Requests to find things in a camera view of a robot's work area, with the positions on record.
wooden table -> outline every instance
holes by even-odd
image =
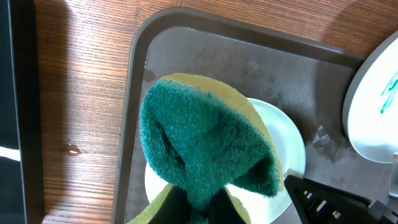
[[[398,30],[396,0],[35,0],[35,6],[44,223],[109,223],[130,44],[153,13],[193,7],[366,55]]]

tray rim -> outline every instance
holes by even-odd
[[[187,17],[189,19],[176,20],[173,19],[175,17]],[[162,31],[181,26],[350,67],[355,70],[366,58],[366,56],[356,52],[189,7],[171,7],[156,12],[142,23],[131,43],[111,223],[124,223],[129,178],[123,179],[121,177],[130,176],[147,50],[152,40]],[[285,45],[286,43],[293,44],[293,47]],[[276,44],[278,48],[271,47],[272,44]]]

water droplet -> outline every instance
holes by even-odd
[[[65,144],[64,151],[69,156],[87,155],[87,152],[81,152],[75,144]]]

gray tray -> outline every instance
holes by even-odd
[[[357,155],[341,123],[346,90],[364,58],[194,9],[154,14],[131,45],[112,221],[126,223],[149,204],[137,115],[149,87],[175,72],[221,80],[280,108],[303,136],[306,178],[385,202],[389,166]],[[294,206],[275,223],[300,223]]]

white plate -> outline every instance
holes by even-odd
[[[294,173],[304,175],[305,148],[299,130],[293,121],[280,109],[261,100],[248,98],[267,126],[275,145],[284,175]],[[148,165],[145,170],[145,188],[149,202],[163,190],[167,182],[161,179]],[[267,224],[273,222],[292,203],[286,189],[274,198],[227,185],[231,195],[237,197],[249,212],[251,223]]]
[[[387,38],[362,64],[348,88],[343,106],[343,125],[351,144],[361,156],[374,162],[390,163],[398,151],[396,82],[398,32]]]

